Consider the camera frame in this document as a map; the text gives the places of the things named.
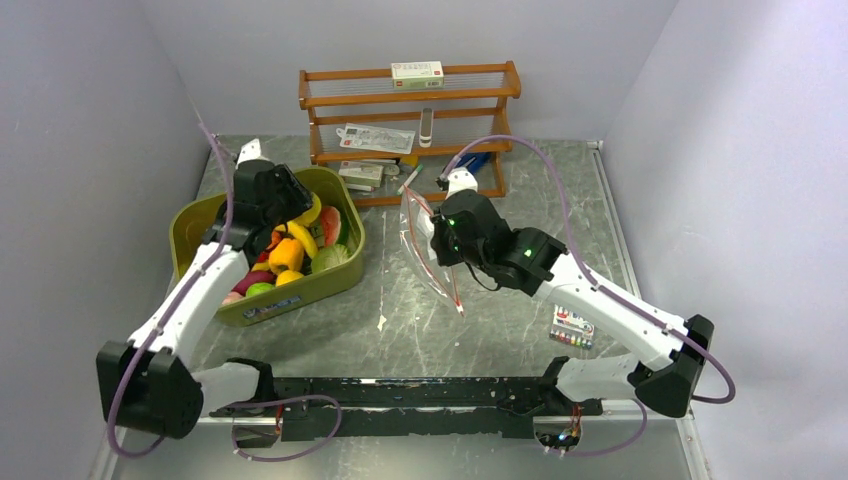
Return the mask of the yellow banana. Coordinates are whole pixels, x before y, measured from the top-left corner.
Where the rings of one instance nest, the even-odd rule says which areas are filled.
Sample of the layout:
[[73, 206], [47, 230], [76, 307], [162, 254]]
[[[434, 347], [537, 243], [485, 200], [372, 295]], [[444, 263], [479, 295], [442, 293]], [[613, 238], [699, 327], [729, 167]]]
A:
[[285, 224], [285, 230], [287, 234], [304, 247], [305, 253], [310, 259], [313, 259], [317, 255], [319, 248], [306, 227], [295, 221], [289, 221]]

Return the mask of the white grey small device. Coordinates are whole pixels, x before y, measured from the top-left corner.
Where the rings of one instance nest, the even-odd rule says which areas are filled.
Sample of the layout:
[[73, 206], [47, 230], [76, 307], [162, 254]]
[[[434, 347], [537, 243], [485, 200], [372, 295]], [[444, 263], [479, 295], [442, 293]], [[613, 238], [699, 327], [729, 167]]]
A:
[[426, 107], [421, 111], [418, 143], [421, 148], [429, 148], [433, 138], [433, 120], [434, 111], [432, 108]]

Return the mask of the clear zip top bag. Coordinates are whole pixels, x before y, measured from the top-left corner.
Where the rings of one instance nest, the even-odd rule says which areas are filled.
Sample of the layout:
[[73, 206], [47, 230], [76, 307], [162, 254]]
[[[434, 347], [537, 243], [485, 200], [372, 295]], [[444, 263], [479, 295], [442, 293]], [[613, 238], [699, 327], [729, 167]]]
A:
[[410, 189], [401, 189], [399, 211], [401, 245], [406, 251], [408, 263], [419, 281], [439, 301], [464, 317], [453, 267], [438, 264], [435, 250], [430, 245], [435, 229], [431, 217], [434, 211], [427, 200]]

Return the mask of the white green box on shelf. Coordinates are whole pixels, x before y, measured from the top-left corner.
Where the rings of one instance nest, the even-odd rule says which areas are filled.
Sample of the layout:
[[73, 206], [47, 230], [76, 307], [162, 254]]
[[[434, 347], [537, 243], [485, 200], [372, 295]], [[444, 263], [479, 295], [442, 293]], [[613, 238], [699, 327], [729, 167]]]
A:
[[440, 61], [392, 63], [390, 72], [395, 90], [429, 90], [444, 87], [444, 68]]

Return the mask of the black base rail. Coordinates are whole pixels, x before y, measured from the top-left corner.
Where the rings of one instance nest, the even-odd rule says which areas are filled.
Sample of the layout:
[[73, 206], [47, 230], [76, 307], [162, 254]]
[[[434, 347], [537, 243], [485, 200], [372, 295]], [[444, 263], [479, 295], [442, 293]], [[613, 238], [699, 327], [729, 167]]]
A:
[[286, 406], [224, 408], [215, 420], [280, 426], [285, 441], [338, 437], [498, 434], [532, 439], [541, 417], [598, 416], [598, 399], [573, 403], [544, 377], [365, 379], [277, 377]]

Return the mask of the green lime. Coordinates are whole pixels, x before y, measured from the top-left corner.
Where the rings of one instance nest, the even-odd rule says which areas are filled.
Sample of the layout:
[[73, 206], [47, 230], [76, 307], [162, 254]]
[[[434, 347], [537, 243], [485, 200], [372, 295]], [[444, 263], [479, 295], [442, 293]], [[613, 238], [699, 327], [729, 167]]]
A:
[[250, 285], [245, 291], [245, 297], [250, 298], [260, 294], [272, 291], [275, 285], [268, 282], [257, 282]]

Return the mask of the white flat packet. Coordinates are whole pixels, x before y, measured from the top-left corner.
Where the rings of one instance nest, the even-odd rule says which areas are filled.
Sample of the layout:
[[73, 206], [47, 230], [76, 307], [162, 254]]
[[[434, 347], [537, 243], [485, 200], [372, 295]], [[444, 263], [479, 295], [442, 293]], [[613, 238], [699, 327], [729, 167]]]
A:
[[415, 142], [416, 132], [377, 126], [347, 123], [335, 130], [339, 137], [339, 146], [393, 154], [410, 154]]

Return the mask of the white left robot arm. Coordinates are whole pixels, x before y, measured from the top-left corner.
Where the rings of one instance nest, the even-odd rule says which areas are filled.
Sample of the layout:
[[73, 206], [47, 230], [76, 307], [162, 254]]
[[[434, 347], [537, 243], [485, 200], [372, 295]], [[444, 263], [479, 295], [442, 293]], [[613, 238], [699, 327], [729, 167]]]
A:
[[237, 164], [178, 284], [126, 341], [108, 341], [96, 356], [109, 427], [181, 439], [199, 418], [232, 404], [254, 416], [273, 409], [277, 388], [268, 365], [234, 360], [192, 373], [187, 363], [225, 297], [268, 246], [272, 230], [312, 205], [288, 166], [268, 160]]

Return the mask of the olive green plastic bin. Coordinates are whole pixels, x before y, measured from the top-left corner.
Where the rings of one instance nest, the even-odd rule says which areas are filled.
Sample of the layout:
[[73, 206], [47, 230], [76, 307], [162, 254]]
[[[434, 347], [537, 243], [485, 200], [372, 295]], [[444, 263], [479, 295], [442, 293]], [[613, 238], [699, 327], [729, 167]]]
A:
[[[351, 257], [338, 266], [307, 275], [294, 283], [220, 307], [215, 319], [224, 325], [253, 325], [348, 290], [362, 279], [365, 229], [342, 178], [336, 171], [320, 166], [296, 170], [294, 174], [324, 204], [340, 211], [341, 220], [347, 226], [345, 238]], [[184, 206], [171, 221], [171, 257], [179, 278], [188, 270], [204, 233], [214, 224], [224, 202], [223, 193], [196, 200]]]

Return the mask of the green white marker pen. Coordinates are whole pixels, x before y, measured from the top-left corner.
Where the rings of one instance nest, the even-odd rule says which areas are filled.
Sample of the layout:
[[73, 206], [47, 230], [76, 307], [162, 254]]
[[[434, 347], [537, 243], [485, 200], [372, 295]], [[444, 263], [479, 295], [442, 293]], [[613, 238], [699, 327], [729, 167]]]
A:
[[412, 170], [406, 179], [400, 184], [399, 188], [396, 191], [398, 196], [402, 196], [404, 192], [411, 186], [411, 184], [416, 180], [416, 178], [423, 171], [423, 165], [419, 164], [414, 170]]

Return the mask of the watermelon slice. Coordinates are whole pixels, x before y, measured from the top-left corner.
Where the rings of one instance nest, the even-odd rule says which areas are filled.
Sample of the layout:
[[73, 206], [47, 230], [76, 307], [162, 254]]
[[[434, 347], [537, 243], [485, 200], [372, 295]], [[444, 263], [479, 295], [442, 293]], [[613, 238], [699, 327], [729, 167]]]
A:
[[322, 246], [346, 245], [349, 237], [349, 224], [339, 209], [325, 206], [319, 215], [322, 230]]

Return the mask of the blue stapler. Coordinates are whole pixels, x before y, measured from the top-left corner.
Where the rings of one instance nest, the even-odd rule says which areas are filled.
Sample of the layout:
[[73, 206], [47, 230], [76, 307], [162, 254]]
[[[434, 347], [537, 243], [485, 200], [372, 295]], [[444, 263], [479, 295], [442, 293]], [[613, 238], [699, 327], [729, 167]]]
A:
[[463, 155], [457, 163], [457, 168], [464, 168], [475, 175], [491, 159], [491, 152], [475, 152]]

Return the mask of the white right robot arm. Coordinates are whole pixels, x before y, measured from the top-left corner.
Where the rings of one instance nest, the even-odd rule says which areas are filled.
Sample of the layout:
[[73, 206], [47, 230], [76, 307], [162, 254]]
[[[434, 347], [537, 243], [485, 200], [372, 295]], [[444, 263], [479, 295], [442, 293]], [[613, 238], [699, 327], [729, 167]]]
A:
[[431, 220], [440, 264], [475, 267], [500, 287], [578, 314], [627, 349], [612, 358], [554, 361], [554, 378], [539, 389], [548, 412], [562, 414], [587, 400], [637, 399], [667, 417], [687, 414], [708, 359], [712, 321], [700, 314], [683, 319], [635, 297], [579, 265], [555, 237], [510, 228], [473, 190], [448, 197]]

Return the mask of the orange wooden shelf rack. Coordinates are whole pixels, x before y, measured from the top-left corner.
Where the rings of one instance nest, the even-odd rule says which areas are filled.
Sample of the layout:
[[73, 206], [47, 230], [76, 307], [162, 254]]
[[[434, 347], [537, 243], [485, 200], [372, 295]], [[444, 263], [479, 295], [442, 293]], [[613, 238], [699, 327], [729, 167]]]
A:
[[416, 89], [393, 77], [400, 68], [300, 71], [311, 162], [335, 169], [353, 161], [398, 163], [399, 174], [355, 201], [391, 206], [399, 204], [404, 183], [431, 202], [443, 199], [435, 180], [445, 164], [455, 154], [480, 152], [483, 194], [504, 196], [500, 156], [512, 148], [507, 105], [522, 93], [515, 63], [445, 65]]

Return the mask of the yellow lemon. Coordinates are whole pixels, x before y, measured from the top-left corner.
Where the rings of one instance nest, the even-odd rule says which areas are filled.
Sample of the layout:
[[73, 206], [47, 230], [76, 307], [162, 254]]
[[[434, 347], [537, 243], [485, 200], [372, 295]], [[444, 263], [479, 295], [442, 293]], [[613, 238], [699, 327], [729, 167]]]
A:
[[275, 286], [281, 287], [302, 279], [304, 275], [295, 270], [284, 270], [276, 276]]

